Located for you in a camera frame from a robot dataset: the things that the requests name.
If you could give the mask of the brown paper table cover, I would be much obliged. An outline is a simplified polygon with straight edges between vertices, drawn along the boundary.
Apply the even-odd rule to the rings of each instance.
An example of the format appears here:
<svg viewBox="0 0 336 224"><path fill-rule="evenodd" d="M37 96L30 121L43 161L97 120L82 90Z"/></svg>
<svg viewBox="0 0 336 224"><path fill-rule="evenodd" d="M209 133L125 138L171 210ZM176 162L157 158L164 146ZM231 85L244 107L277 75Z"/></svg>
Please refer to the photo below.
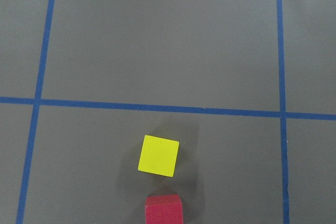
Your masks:
<svg viewBox="0 0 336 224"><path fill-rule="evenodd" d="M335 223L335 0L1 0L1 223L166 194L185 223Z"/></svg>

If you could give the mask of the yellow cube block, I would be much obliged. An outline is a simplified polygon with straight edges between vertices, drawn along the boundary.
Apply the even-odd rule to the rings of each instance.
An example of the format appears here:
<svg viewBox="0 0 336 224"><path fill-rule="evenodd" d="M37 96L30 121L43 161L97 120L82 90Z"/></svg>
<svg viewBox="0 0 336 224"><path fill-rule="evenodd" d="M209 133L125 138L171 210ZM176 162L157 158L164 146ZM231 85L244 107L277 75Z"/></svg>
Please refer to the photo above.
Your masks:
<svg viewBox="0 0 336 224"><path fill-rule="evenodd" d="M152 135L145 135L138 170L150 174L173 177L180 143Z"/></svg>

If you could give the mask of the red cube block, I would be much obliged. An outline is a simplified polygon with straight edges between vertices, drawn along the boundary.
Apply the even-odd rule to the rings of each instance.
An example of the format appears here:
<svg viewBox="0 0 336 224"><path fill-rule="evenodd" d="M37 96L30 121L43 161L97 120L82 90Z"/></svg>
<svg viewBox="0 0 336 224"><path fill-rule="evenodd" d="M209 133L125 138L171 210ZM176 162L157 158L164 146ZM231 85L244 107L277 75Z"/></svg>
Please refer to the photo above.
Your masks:
<svg viewBox="0 0 336 224"><path fill-rule="evenodd" d="M149 196L145 202L145 223L183 224L183 207L179 195Z"/></svg>

